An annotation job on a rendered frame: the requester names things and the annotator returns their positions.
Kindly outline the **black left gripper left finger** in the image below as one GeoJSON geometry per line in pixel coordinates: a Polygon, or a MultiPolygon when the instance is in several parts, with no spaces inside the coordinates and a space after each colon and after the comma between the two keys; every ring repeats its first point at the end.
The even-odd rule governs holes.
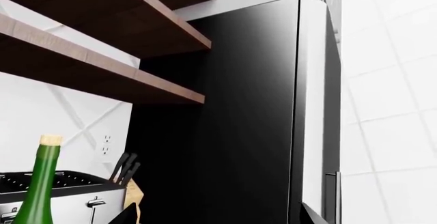
{"type": "Polygon", "coordinates": [[[131,203],[108,224],[137,224],[137,204],[131,203]]]}

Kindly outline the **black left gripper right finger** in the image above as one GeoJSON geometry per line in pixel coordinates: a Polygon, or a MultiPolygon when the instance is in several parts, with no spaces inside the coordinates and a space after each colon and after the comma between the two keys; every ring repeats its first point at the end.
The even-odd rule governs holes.
{"type": "Polygon", "coordinates": [[[328,224],[318,213],[316,213],[306,203],[301,203],[300,224],[328,224]]]}

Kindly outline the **light wooden knife block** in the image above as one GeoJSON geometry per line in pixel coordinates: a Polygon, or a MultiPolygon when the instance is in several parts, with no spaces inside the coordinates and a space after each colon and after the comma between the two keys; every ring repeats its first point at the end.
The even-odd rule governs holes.
{"type": "Polygon", "coordinates": [[[124,209],[126,209],[131,203],[136,204],[137,209],[137,221],[136,224],[139,224],[141,211],[139,208],[139,204],[141,203],[141,200],[144,197],[144,193],[142,190],[138,187],[138,185],[135,183],[133,179],[131,179],[126,187],[126,196],[124,200],[124,209]]]}

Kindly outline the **silver toaster with black top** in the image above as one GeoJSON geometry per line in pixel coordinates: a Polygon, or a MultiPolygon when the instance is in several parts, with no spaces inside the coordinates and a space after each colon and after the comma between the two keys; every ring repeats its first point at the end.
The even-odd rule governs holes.
{"type": "MultiPolygon", "coordinates": [[[[31,172],[0,172],[0,224],[12,224],[31,172]]],[[[124,209],[126,187],[91,174],[57,170],[51,193],[54,224],[109,224],[124,209]]]]}

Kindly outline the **green glass bottle with cork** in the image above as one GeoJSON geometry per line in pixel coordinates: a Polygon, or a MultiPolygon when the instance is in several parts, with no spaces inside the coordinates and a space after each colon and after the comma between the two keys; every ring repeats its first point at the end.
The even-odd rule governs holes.
{"type": "Polygon", "coordinates": [[[51,192],[62,137],[42,135],[25,200],[12,224],[53,224],[51,192]]]}

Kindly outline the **black refrigerator with silver door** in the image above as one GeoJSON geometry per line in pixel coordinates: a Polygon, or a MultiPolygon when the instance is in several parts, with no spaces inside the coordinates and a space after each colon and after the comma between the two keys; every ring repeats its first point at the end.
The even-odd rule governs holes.
{"type": "Polygon", "coordinates": [[[341,221],[341,62],[327,0],[275,0],[197,18],[209,51],[144,59],[203,104],[135,104],[140,224],[341,221]]]}

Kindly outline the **black-handled knife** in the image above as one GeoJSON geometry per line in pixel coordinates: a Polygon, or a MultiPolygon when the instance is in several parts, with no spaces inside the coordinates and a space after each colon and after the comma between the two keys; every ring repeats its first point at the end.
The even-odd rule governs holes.
{"type": "Polygon", "coordinates": [[[113,170],[113,172],[112,172],[112,174],[111,174],[111,176],[110,176],[110,178],[109,178],[109,181],[111,181],[111,182],[114,181],[114,178],[115,178],[115,176],[117,175],[117,172],[119,172],[120,168],[121,168],[122,165],[126,162],[126,160],[128,160],[129,156],[130,156],[130,154],[127,153],[127,152],[124,152],[124,153],[120,156],[120,158],[119,158],[119,160],[117,161],[117,164],[115,165],[114,170],[113,170]]]}
{"type": "Polygon", "coordinates": [[[132,166],[132,164],[136,160],[136,158],[137,158],[137,154],[133,153],[130,155],[130,157],[126,161],[126,164],[124,164],[124,167],[121,170],[119,178],[116,181],[117,184],[121,184],[120,182],[123,180],[124,176],[127,174],[127,171],[132,166]]]}
{"type": "Polygon", "coordinates": [[[135,174],[135,172],[137,171],[137,169],[141,166],[140,162],[136,162],[133,166],[133,168],[131,168],[130,170],[127,171],[126,175],[124,176],[123,180],[122,180],[122,186],[127,186],[128,183],[130,182],[131,178],[133,177],[133,175],[135,174]]]}

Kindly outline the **white wall power outlet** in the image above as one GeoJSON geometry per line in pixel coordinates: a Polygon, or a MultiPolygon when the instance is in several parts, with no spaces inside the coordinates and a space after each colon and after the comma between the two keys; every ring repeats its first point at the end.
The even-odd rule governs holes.
{"type": "Polygon", "coordinates": [[[99,146],[97,147],[98,160],[101,163],[110,163],[113,155],[112,136],[104,134],[99,146]]]}

